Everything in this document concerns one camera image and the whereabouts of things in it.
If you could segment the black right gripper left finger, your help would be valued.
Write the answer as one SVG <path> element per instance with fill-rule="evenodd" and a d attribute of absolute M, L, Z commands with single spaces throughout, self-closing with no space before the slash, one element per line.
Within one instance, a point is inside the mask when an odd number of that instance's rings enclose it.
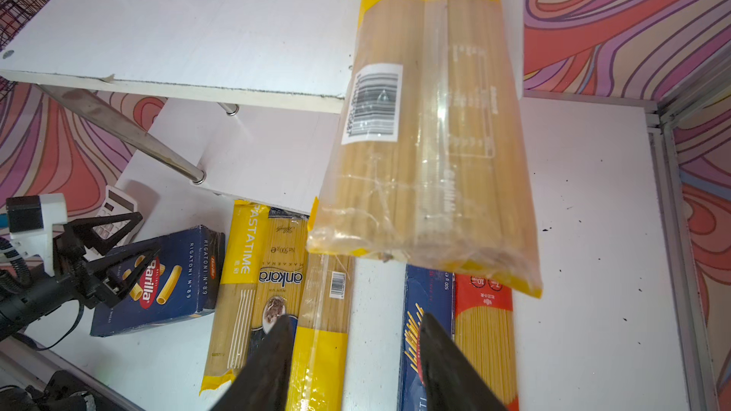
<path fill-rule="evenodd" d="M 294 329 L 283 316 L 211 410 L 285 410 L 293 346 Z"/>

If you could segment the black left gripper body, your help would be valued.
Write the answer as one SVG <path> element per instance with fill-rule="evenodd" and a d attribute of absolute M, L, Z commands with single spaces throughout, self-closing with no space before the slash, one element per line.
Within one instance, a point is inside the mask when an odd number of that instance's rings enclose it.
<path fill-rule="evenodd" d="M 6 259 L 14 270 L 14 274 L 1 270 L 1 340 L 13 337 L 21 343 L 33 343 L 34 340 L 21 333 L 25 327 L 55 312 L 63 304 L 77 301 L 76 319 L 58 340 L 60 343 L 80 324 L 85 303 L 44 273 L 34 280 L 26 261 L 7 239 L 1 240 L 1 258 Z"/>

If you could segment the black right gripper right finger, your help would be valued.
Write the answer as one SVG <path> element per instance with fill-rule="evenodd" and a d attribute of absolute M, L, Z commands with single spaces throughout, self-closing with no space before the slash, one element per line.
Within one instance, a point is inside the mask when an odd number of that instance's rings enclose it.
<path fill-rule="evenodd" d="M 430 313 L 422 319 L 418 348 L 428 410 L 506 411 Z"/>

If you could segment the blue Barilla spaghetti box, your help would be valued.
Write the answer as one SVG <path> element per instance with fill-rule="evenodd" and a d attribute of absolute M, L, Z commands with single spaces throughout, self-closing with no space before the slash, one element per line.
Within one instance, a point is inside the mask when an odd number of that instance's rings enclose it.
<path fill-rule="evenodd" d="M 434 316 L 453 335 L 454 276 L 407 265 L 400 352 L 398 410 L 426 410 L 426 390 L 419 373 L 418 338 L 425 314 Z"/>

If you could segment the clear yellow spaghetti bag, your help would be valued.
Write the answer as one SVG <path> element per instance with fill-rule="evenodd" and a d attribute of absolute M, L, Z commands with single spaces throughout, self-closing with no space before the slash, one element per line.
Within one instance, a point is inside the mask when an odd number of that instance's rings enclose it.
<path fill-rule="evenodd" d="M 307 246 L 542 295 L 501 0 L 361 0 Z"/>

